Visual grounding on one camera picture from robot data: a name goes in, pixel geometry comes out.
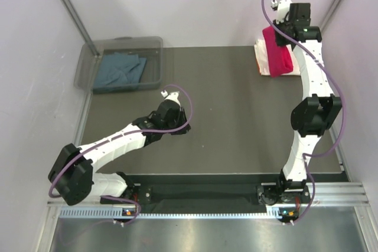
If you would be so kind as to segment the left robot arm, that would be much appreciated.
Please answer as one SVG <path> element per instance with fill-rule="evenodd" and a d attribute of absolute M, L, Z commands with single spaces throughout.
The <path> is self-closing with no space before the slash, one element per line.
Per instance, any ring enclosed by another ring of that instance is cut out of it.
<path fill-rule="evenodd" d="M 135 119 L 120 131 L 90 144 L 75 146 L 70 143 L 60 151 L 48 180 L 51 198 L 62 198 L 69 206 L 88 197 L 115 197 L 129 202 L 134 195 L 133 185 L 122 172 L 100 174 L 98 170 L 115 159 L 161 140 L 170 135 L 184 135 L 190 129 L 179 93 L 174 91 L 164 98 L 149 115 Z"/>

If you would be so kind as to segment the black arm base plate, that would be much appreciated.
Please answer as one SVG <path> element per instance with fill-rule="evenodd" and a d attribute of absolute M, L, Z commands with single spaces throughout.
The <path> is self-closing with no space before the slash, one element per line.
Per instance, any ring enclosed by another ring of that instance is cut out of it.
<path fill-rule="evenodd" d="M 308 192 L 307 182 L 286 180 L 283 174 L 125 175 L 121 198 L 141 204 L 166 199 L 243 199 L 269 205 Z"/>

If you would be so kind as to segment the pink t shirt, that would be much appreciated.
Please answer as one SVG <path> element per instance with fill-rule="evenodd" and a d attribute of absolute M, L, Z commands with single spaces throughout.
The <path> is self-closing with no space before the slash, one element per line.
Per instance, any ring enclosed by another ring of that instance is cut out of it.
<path fill-rule="evenodd" d="M 269 26 L 263 29 L 262 34 L 265 40 L 270 76 L 278 77 L 291 73 L 294 70 L 291 55 L 285 45 L 282 47 L 277 45 L 274 28 Z"/>

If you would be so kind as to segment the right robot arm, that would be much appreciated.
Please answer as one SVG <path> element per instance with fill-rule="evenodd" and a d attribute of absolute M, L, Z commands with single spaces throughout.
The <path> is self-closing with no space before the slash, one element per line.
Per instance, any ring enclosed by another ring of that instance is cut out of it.
<path fill-rule="evenodd" d="M 319 27 L 311 25 L 310 4 L 273 1 L 272 9 L 277 13 L 273 22 L 276 44 L 290 45 L 302 82 L 302 101 L 291 113 L 291 151 L 275 188 L 277 198 L 289 202 L 305 191 L 306 167 L 317 143 L 338 116 L 342 102 L 323 72 L 322 36 Z"/>

